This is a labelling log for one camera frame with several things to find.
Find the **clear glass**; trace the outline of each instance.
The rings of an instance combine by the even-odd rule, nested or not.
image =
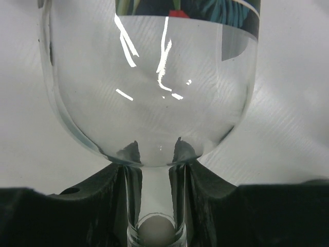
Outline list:
[[[115,0],[38,5],[52,108],[80,143],[125,165],[129,246],[186,246],[183,164],[243,117],[257,39],[207,21],[117,16]]]

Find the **hole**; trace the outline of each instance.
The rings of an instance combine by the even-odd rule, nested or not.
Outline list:
[[[68,188],[68,189],[64,190],[62,193],[60,193],[60,195],[74,194],[74,193],[78,193],[79,191],[80,191],[79,188]]]
[[[38,8],[41,9],[44,5],[44,0],[38,0]]]

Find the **tropical print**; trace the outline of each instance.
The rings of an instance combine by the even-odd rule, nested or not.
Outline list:
[[[117,15],[198,19],[243,29],[256,38],[260,0],[116,0]]]

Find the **white fabric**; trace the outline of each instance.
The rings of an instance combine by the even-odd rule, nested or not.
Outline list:
[[[0,187],[58,193],[108,162],[60,126],[47,101],[36,0],[0,1]],[[262,0],[246,118],[202,163],[231,183],[329,177],[329,2]]]

